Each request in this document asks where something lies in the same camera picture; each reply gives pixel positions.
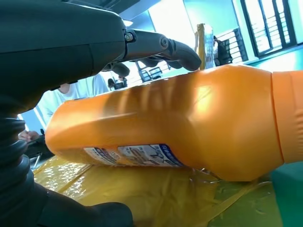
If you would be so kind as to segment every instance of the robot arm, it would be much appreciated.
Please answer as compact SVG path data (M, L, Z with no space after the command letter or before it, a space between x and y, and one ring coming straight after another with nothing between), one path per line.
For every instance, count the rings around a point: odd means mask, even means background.
M0 95L14 100L15 113L33 108L45 91L116 62L165 60L188 70L200 64L187 45L126 30L119 15L100 9L54 0L2 0L0 15L0 64L5 80Z
M24 122L47 90L101 70L127 73L123 61L165 60L196 70L190 48L157 33L126 30L117 14L57 0L0 1L0 222L3 226L130 227L123 204L85 207L34 183Z

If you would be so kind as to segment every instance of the chair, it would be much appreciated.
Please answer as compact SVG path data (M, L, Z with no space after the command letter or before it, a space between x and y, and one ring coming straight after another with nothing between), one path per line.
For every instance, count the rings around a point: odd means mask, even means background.
M143 80L144 83L153 79L153 78L151 78L151 77L150 76L150 74L149 74L148 72L147 72L146 70L142 70L142 71L141 71L141 75L142 75L142 80Z
M161 78L162 72L159 67L156 67L150 70L150 76L152 79L159 79Z

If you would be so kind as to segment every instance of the orange bottle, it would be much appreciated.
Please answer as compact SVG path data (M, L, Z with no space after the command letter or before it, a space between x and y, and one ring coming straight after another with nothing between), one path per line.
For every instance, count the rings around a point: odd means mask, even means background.
M46 131L71 162L206 168L250 181L303 160L303 72L227 65L67 101Z

